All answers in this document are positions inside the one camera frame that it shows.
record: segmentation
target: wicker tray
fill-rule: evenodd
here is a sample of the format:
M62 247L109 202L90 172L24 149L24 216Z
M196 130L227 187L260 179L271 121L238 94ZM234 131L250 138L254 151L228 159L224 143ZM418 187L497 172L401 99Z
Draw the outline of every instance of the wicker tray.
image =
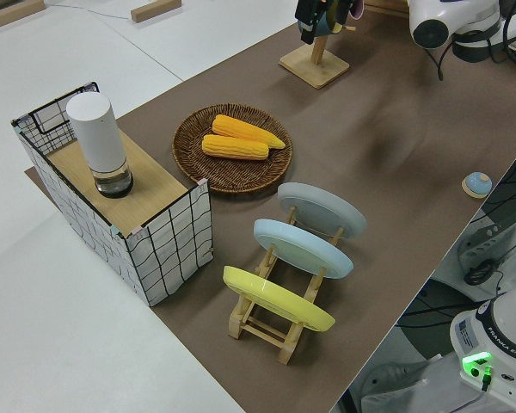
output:
M217 114L266 129L285 142L286 147L270 150L264 161L209 157L200 145L203 137L212 133ZM286 129L270 114L250 106L225 103L203 108L185 119L175 132L172 152L180 169L193 181L207 178L214 191L240 194L264 189L285 174L292 159L292 141Z

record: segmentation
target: yellow corn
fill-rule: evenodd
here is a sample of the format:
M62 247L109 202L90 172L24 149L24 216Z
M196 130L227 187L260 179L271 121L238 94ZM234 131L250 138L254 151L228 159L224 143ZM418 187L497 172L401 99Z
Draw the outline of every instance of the yellow corn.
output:
M269 155L266 144L231 136L205 135L201 147L211 157L262 161Z
M274 149L283 149L285 147L285 143L273 133L224 114L216 115L212 123L212 130L218 135L263 142L268 147Z

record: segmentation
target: brown table mat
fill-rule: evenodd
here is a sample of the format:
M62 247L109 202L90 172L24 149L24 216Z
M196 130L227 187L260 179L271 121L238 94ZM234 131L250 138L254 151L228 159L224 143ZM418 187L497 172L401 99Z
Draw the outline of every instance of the brown table mat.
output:
M294 26L119 121L190 184L171 153L183 120L223 102L263 109L292 136L285 181L337 194L368 219L361 237L339 243L355 270L324 281L316 299L336 324L305 331L287 367L272 345L228 337L237 296L221 279L224 265L253 271L259 263L254 221L285 217L275 188L212 197L214 259L153 310L248 412L329 411L481 205L463 192L462 179L480 170L497 182L516 158L516 66L468 64L449 53L440 82L405 19L365 13L355 25L355 33L329 39L327 49L350 70L323 89L278 65L302 45ZM304 293L309 278L281 262L272 280Z

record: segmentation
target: green light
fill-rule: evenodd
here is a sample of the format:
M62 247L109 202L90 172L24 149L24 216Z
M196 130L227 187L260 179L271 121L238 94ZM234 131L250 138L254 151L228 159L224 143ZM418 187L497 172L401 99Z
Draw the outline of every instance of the green light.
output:
M491 357L491 353L487 351L482 351L478 354L467 355L466 357L463 357L463 364L469 364L478 360L488 359L489 357Z
M472 368L477 369L479 366L481 366L483 363L485 363L490 358L491 358L491 353L489 353L487 351L482 351L481 353L477 353L477 354L473 354L473 355L467 355L466 357L463 357L463 370L467 374L469 374L469 376L473 376ZM491 374L490 366L485 367L485 374L487 374L487 375Z

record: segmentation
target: wooden mug tree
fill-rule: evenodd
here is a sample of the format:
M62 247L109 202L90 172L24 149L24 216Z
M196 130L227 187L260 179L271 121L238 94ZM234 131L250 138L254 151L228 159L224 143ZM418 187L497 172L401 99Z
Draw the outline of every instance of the wooden mug tree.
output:
M322 88L350 67L349 63L325 50L328 37L316 37L313 45L303 45L288 53L280 59L279 64L314 88Z

